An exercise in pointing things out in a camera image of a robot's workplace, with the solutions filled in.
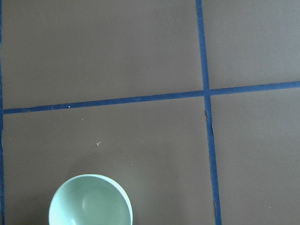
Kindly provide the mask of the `green bowl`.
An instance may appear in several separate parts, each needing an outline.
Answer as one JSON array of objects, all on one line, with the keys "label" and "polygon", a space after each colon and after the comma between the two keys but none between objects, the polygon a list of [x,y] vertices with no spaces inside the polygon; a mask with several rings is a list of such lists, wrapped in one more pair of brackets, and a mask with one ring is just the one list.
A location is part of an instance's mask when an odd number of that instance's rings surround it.
[{"label": "green bowl", "polygon": [[65,181],[50,203],[51,225],[131,225],[133,210],[120,184],[103,175],[83,174]]}]

